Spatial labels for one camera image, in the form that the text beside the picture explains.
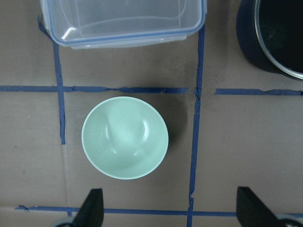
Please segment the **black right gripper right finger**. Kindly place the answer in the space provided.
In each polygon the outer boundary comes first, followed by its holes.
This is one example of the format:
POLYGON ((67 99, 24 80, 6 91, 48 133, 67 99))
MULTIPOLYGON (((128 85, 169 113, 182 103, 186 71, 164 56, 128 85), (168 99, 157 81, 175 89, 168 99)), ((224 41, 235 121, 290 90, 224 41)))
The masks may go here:
POLYGON ((277 217, 249 187, 237 188, 236 217, 242 227, 279 226, 277 217))

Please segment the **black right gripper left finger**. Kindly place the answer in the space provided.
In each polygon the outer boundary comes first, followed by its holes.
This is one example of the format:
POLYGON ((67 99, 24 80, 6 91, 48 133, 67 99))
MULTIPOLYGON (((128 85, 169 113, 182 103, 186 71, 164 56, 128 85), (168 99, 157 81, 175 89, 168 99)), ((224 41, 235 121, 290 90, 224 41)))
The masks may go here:
POLYGON ((72 227, 101 227, 104 220, 103 191, 91 189, 73 219, 72 227))

